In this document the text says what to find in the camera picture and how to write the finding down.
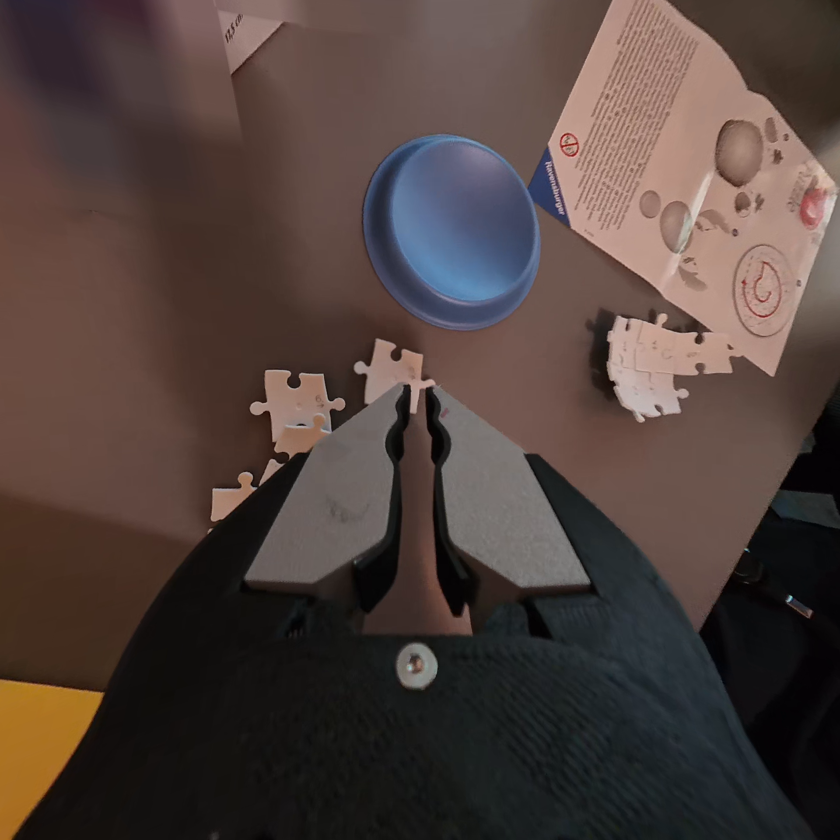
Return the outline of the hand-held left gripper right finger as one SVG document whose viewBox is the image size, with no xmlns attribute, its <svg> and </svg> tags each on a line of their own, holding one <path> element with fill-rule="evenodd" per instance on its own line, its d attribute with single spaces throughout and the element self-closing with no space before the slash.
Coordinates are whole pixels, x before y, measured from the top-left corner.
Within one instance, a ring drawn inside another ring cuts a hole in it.
<svg viewBox="0 0 840 840">
<path fill-rule="evenodd" d="M 437 385 L 426 417 L 436 573 L 449 611 L 490 617 L 529 597 L 588 592 L 591 580 L 524 450 Z"/>
</svg>

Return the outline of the yellow plastic bin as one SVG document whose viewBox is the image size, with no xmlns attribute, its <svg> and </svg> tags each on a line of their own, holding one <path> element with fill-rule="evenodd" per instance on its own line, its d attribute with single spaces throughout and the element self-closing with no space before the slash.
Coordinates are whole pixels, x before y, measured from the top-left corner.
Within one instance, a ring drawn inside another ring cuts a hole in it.
<svg viewBox="0 0 840 840">
<path fill-rule="evenodd" d="M 1 838 L 12 838 L 47 792 L 102 701 L 92 690 L 1 681 Z"/>
</svg>

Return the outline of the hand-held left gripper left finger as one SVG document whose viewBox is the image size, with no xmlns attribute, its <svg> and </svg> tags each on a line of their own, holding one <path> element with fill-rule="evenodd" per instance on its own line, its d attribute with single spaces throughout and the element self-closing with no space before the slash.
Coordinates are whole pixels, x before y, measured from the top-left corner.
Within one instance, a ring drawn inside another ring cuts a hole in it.
<svg viewBox="0 0 840 840">
<path fill-rule="evenodd" d="M 315 444 L 250 565 L 250 589 L 369 613 L 396 578 L 411 389 L 395 385 Z"/>
</svg>

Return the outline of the badge holder with clip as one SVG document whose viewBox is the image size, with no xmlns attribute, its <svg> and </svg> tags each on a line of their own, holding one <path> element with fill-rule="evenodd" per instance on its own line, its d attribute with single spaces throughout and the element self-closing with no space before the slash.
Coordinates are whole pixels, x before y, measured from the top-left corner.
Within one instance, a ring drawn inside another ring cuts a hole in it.
<svg viewBox="0 0 840 840">
<path fill-rule="evenodd" d="M 745 549 L 730 577 L 730 584 L 742 592 L 777 606 L 788 607 L 805 620 L 810 620 L 813 609 L 797 599 L 759 556 Z"/>
</svg>

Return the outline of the blue round puzzle stand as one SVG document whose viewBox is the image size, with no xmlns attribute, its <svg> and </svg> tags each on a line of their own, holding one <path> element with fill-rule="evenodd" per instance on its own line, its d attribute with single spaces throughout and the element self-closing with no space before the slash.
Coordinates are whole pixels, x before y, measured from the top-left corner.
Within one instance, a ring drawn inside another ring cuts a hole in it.
<svg viewBox="0 0 840 840">
<path fill-rule="evenodd" d="M 498 152 L 453 134 L 403 143 L 374 171 L 362 209 L 374 273 L 407 312 L 478 331 L 529 294 L 541 256 L 527 187 Z"/>
</svg>

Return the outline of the joined white puzzle section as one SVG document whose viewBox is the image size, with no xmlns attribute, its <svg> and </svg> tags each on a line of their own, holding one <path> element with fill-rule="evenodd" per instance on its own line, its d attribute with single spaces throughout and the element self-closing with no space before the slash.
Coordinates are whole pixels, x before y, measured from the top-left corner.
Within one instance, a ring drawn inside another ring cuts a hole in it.
<svg viewBox="0 0 840 840">
<path fill-rule="evenodd" d="M 679 332 L 667 329 L 667 320 L 665 313 L 652 321 L 617 316 L 607 334 L 608 378 L 639 423 L 681 413 L 689 392 L 676 377 L 729 374 L 741 356 L 724 333 Z"/>
</svg>

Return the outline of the person's dark clothing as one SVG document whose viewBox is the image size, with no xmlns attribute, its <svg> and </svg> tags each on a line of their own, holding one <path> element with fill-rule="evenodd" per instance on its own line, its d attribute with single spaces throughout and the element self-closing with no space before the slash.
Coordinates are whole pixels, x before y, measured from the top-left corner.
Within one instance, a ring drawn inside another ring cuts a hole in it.
<svg viewBox="0 0 840 840">
<path fill-rule="evenodd" d="M 818 838 L 839 837 L 839 537 L 774 500 L 746 549 L 797 599 L 805 620 L 730 584 L 700 630 L 752 745 Z"/>
</svg>

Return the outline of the colourful puzzle box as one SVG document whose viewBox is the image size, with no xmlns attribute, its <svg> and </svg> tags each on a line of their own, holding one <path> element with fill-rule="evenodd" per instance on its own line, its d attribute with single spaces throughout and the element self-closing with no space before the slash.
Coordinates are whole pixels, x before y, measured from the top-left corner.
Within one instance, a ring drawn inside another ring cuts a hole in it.
<svg viewBox="0 0 840 840">
<path fill-rule="evenodd" d="M 231 76 L 283 25 L 279 20 L 246 15 L 223 9 L 213 1 L 224 39 L 224 51 Z"/>
</svg>

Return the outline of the folded instruction leaflet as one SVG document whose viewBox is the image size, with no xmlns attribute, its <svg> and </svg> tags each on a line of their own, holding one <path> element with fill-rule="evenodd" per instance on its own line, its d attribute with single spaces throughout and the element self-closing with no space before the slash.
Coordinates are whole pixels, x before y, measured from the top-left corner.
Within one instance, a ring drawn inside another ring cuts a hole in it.
<svg viewBox="0 0 840 840">
<path fill-rule="evenodd" d="M 668 2 L 612 2 L 532 200 L 762 372 L 778 370 L 838 187 Z"/>
</svg>

